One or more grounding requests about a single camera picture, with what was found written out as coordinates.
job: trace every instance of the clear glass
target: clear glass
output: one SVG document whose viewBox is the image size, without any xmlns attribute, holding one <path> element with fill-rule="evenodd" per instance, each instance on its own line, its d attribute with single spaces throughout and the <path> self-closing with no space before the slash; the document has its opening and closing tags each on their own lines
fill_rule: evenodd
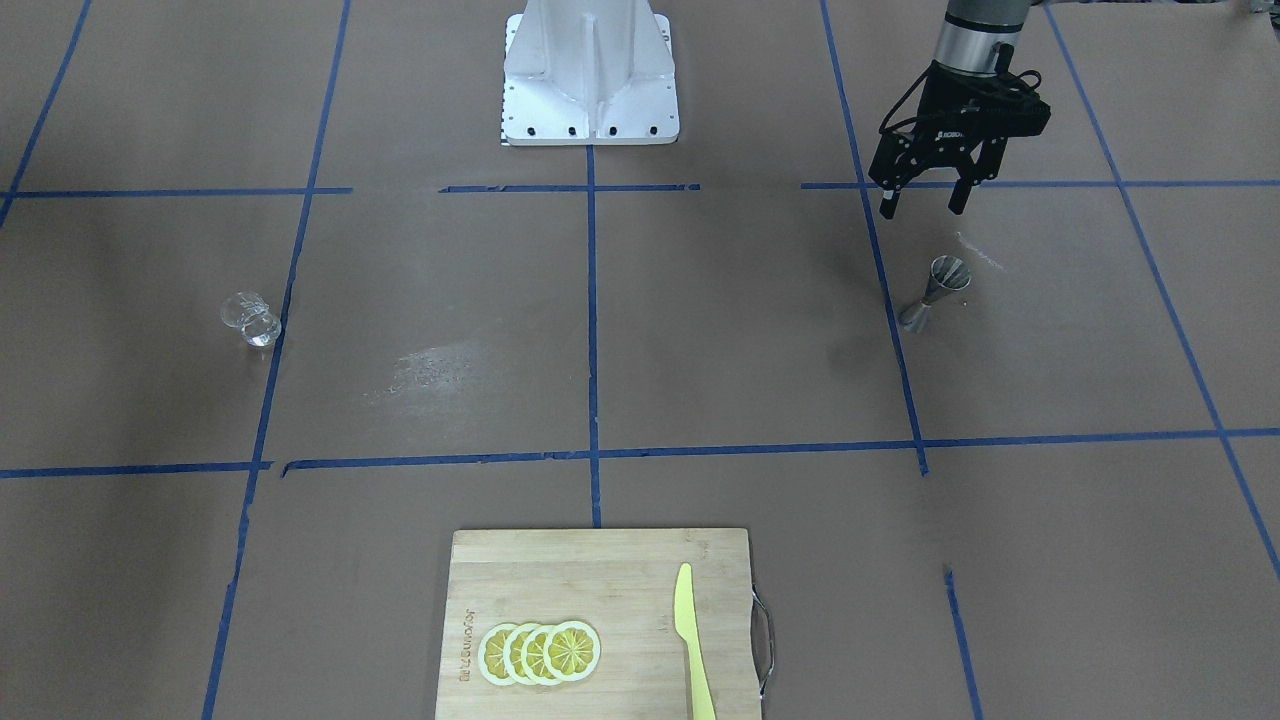
<svg viewBox="0 0 1280 720">
<path fill-rule="evenodd" d="M 280 320 L 256 292 L 237 292 L 223 301 L 223 323 L 239 331 L 253 347 L 270 347 L 280 337 Z"/>
</svg>

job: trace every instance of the yellow knife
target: yellow knife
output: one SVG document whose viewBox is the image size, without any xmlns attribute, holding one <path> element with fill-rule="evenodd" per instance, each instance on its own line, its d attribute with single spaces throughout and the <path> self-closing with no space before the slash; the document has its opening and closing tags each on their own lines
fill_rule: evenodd
<svg viewBox="0 0 1280 720">
<path fill-rule="evenodd" d="M 703 647 L 698 641 L 698 615 L 694 609 L 694 569 L 685 562 L 676 575 L 676 633 L 689 650 L 689 688 L 694 700 L 694 720 L 716 720 L 712 688 L 703 667 Z"/>
</svg>

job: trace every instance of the metal jigger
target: metal jigger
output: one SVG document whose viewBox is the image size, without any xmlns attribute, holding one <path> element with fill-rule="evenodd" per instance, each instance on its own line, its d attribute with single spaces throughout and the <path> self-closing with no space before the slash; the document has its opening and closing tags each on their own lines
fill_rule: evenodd
<svg viewBox="0 0 1280 720">
<path fill-rule="evenodd" d="M 969 281 L 972 279 L 973 273 L 969 272 L 969 266 L 964 264 L 964 260 L 951 255 L 934 259 L 933 264 L 929 265 L 929 286 L 924 291 L 924 297 L 916 300 L 906 310 L 902 310 L 902 314 L 897 316 L 897 322 L 909 333 L 923 331 L 924 324 L 929 320 L 929 311 L 933 309 L 933 304 L 969 287 Z"/>
</svg>

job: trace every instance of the cutting board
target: cutting board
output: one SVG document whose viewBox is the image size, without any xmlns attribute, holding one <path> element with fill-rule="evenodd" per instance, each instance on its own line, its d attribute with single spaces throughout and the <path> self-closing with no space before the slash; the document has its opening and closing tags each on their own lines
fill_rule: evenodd
<svg viewBox="0 0 1280 720">
<path fill-rule="evenodd" d="M 751 660 L 751 560 L 744 529 L 460 530 L 453 536 L 436 720 L 690 719 L 672 593 L 692 565 L 717 720 L 760 720 Z M 499 623 L 582 620 L 600 635 L 584 680 L 498 687 L 480 639 Z"/>
</svg>

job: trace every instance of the sliced lemon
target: sliced lemon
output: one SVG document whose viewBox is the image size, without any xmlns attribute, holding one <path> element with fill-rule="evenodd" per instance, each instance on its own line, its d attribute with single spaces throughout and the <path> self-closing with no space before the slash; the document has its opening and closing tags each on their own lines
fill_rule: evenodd
<svg viewBox="0 0 1280 720">
<path fill-rule="evenodd" d="M 521 685 L 536 684 L 525 675 L 525 661 L 521 660 L 520 653 L 525 650 L 525 641 L 529 639 L 529 633 L 532 633 L 538 628 L 541 628 L 540 623 L 516 625 L 502 643 L 502 666 L 507 671 L 507 676 Z"/>
<path fill-rule="evenodd" d="M 540 625 L 525 638 L 525 647 L 520 650 L 520 661 L 525 665 L 525 676 L 538 685 L 558 685 L 561 680 L 547 669 L 547 659 L 543 650 L 550 638 L 554 625 Z"/>
<path fill-rule="evenodd" d="M 480 651 L 484 653 L 484 662 L 480 664 L 480 674 L 485 680 L 495 685 L 513 685 L 516 679 L 507 673 L 507 666 L 502 662 L 502 652 L 507 635 L 516 629 L 515 623 L 494 625 L 480 641 Z"/>
<path fill-rule="evenodd" d="M 600 661 L 600 635 L 581 620 L 556 625 L 543 648 L 543 662 L 557 680 L 572 683 L 595 670 Z"/>
</svg>

